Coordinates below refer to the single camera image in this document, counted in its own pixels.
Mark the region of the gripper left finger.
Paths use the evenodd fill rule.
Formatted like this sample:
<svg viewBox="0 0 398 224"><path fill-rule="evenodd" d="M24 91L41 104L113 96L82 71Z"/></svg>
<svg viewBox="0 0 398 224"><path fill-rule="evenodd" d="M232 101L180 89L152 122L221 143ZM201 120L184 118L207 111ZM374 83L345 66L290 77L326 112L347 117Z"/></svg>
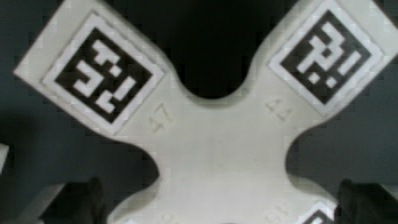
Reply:
<svg viewBox="0 0 398 224"><path fill-rule="evenodd" d="M18 217L18 224L105 224L102 181L50 185L40 192Z"/></svg>

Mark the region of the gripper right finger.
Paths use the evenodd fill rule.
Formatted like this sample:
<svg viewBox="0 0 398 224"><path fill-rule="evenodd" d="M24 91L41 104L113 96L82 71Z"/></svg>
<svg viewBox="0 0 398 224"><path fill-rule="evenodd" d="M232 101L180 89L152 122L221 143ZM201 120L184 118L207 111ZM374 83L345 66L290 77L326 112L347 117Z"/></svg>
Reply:
<svg viewBox="0 0 398 224"><path fill-rule="evenodd" d="M398 185L344 180L336 224L398 224Z"/></svg>

